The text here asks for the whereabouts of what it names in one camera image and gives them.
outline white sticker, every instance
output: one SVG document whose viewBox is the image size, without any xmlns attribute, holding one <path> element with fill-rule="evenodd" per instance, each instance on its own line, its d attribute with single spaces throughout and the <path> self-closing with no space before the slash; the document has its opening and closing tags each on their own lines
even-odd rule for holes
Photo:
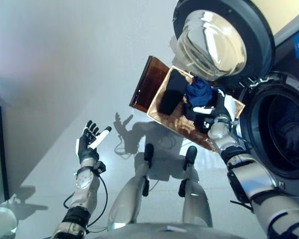
<svg viewBox="0 0 299 239">
<path fill-rule="evenodd" d="M 296 81 L 294 78 L 288 76 L 286 79 L 286 83 L 299 91 L 299 81 Z"/>
</svg>

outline black cable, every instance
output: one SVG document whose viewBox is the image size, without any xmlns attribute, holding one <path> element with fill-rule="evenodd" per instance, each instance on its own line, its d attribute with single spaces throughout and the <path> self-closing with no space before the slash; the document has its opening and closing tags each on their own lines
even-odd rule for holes
<svg viewBox="0 0 299 239">
<path fill-rule="evenodd" d="M 102 229 L 102 230 L 100 230 L 100 231 L 97 231 L 97 232 L 92 232 L 92 231 L 86 230 L 87 231 L 86 234 L 88 234 L 88 233 L 100 233 L 100 232 L 105 231 L 106 229 L 107 229 L 107 227 L 104 228 L 104 229 Z"/>
<path fill-rule="evenodd" d="M 63 202 L 63 206 L 64 206 L 66 209 L 69 209 L 69 207 L 66 205 L 66 202 L 69 201 L 69 199 L 72 198 L 73 195 L 74 195 L 74 192 L 73 192 L 67 199 L 64 200 L 64 202 Z"/>
<path fill-rule="evenodd" d="M 101 177 L 100 175 L 99 175 L 99 178 L 100 178 L 100 180 L 102 181 L 103 186 L 104 186 L 104 189 L 105 189 L 105 194 L 106 194 L 105 205 L 104 205 L 103 211 L 102 211 L 101 214 L 98 216 L 98 218 L 96 218 L 92 223 L 90 223 L 90 224 L 87 226 L 87 228 L 90 227 L 91 225 L 93 225 L 98 219 L 100 219 L 100 217 L 103 215 L 103 213 L 104 213 L 104 211 L 105 211 L 105 209 L 106 209 L 106 206 L 107 206 L 107 204 L 108 204 L 108 190 L 107 190 L 106 185 L 105 185 L 105 183 L 104 183 L 104 181 L 103 181 L 103 179 L 102 179 L 102 177 Z"/>
<path fill-rule="evenodd" d="M 244 208 L 247 208 L 247 209 L 249 209 L 252 213 L 254 213 L 254 209 L 253 209 L 252 207 L 247 206 L 247 205 L 244 204 L 244 203 L 235 202 L 235 201 L 232 201 L 232 200 L 230 200 L 230 202 L 233 203 L 233 204 L 238 204 L 238 205 L 240 205 L 240 206 L 243 206 Z"/>
</svg>

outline wall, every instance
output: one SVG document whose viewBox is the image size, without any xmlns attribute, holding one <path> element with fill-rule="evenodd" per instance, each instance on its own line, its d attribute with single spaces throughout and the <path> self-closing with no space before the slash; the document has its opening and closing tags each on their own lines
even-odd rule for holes
<svg viewBox="0 0 299 239">
<path fill-rule="evenodd" d="M 267 19 L 273 35 L 299 15 L 299 0 L 252 0 Z"/>
</svg>

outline black joint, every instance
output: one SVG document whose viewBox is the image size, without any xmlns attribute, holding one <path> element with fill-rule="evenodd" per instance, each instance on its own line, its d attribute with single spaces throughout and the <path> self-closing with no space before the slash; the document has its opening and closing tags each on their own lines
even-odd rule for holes
<svg viewBox="0 0 299 239">
<path fill-rule="evenodd" d="M 181 198 L 185 197 L 186 181 L 187 181 L 186 179 L 182 180 L 181 183 L 180 183 L 180 186 L 179 186 L 178 195 Z"/>
<path fill-rule="evenodd" d="M 280 196 L 280 195 L 281 194 L 275 190 L 264 191 L 264 192 L 260 192 L 260 193 L 253 195 L 250 198 L 250 201 L 254 201 L 256 204 L 258 204 L 260 206 L 267 199 L 276 197 L 276 196 Z"/>
<path fill-rule="evenodd" d="M 186 171 L 188 164 L 195 163 L 196 155 L 197 155 L 197 148 L 195 146 L 189 147 L 186 152 L 185 161 L 184 161 L 184 165 L 183 165 L 184 171 Z"/>
<path fill-rule="evenodd" d="M 224 162 L 227 164 L 229 159 L 231 159 L 232 157 L 234 157 L 236 155 L 243 154 L 243 153 L 247 153 L 247 152 L 242 147 L 230 146 L 230 147 L 226 148 L 224 151 L 222 151 L 220 156 L 224 160 Z"/>
<path fill-rule="evenodd" d="M 84 233 L 81 235 L 73 235 L 69 233 L 57 233 L 54 238 L 57 239 L 83 239 Z"/>
<path fill-rule="evenodd" d="M 70 208 L 63 219 L 63 223 L 76 223 L 83 228 L 86 228 L 91 214 L 86 208 L 83 207 L 74 207 Z"/>
<path fill-rule="evenodd" d="M 100 175 L 106 171 L 106 166 L 102 161 L 97 161 L 96 164 L 93 166 L 93 173 L 96 175 Z"/>
<path fill-rule="evenodd" d="M 149 168 L 151 168 L 151 161 L 154 155 L 154 146 L 151 143 L 145 145 L 144 150 L 144 160 L 149 163 Z"/>
<path fill-rule="evenodd" d="M 149 190 L 150 190 L 150 182 L 147 178 L 145 178 L 145 185 L 143 189 L 143 196 L 147 197 L 149 195 Z"/>
</svg>

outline cable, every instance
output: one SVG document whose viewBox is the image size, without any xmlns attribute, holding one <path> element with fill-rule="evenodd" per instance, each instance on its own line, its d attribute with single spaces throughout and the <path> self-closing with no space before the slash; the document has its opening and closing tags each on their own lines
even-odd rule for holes
<svg viewBox="0 0 299 239">
<path fill-rule="evenodd" d="M 158 182 L 159 182 L 159 180 L 157 180 L 157 182 L 154 184 L 154 186 L 152 186 L 152 188 L 149 189 L 149 192 L 150 192 L 151 190 L 153 190 L 153 189 L 156 187 L 156 185 L 158 184 Z"/>
<path fill-rule="evenodd" d="M 63 206 L 64 206 L 66 209 L 69 209 L 69 207 L 66 205 L 66 202 L 69 201 L 69 199 L 72 198 L 73 195 L 74 195 L 74 192 L 73 192 L 67 199 L 64 200 L 64 202 L 63 202 Z"/>
<path fill-rule="evenodd" d="M 92 231 L 86 230 L 87 231 L 86 234 L 88 234 L 88 233 L 100 233 L 100 232 L 103 232 L 105 230 L 107 230 L 107 227 L 104 228 L 104 229 L 102 229 L 102 230 L 100 230 L 100 231 L 97 231 L 97 232 L 92 232 Z"/>
<path fill-rule="evenodd" d="M 102 178 L 100 175 L 99 175 L 99 178 L 100 178 L 100 180 L 102 181 L 103 186 L 104 186 L 104 189 L 105 189 L 105 194 L 106 194 L 105 205 L 104 205 L 103 211 L 102 211 L 101 214 L 98 216 L 98 218 L 96 218 L 92 223 L 90 223 L 90 224 L 87 226 L 87 228 L 90 227 L 91 225 L 93 225 L 98 219 L 100 219 L 100 217 L 103 215 L 103 213 L 104 213 L 104 211 L 105 211 L 105 209 L 106 209 L 106 206 L 107 206 L 107 204 L 108 204 L 108 197 L 109 197 L 109 195 L 108 195 L 108 190 L 107 190 L 106 185 L 105 185 L 105 183 L 104 183 L 104 181 L 103 181 L 103 178 Z"/>
<path fill-rule="evenodd" d="M 233 203 L 233 204 L 237 204 L 237 205 L 243 206 L 244 208 L 247 208 L 247 209 L 249 209 L 252 213 L 254 213 L 254 209 L 253 209 L 252 207 L 247 206 L 247 205 L 244 204 L 244 203 L 235 202 L 235 201 L 232 201 L 232 200 L 230 200 L 230 202 Z"/>
</svg>

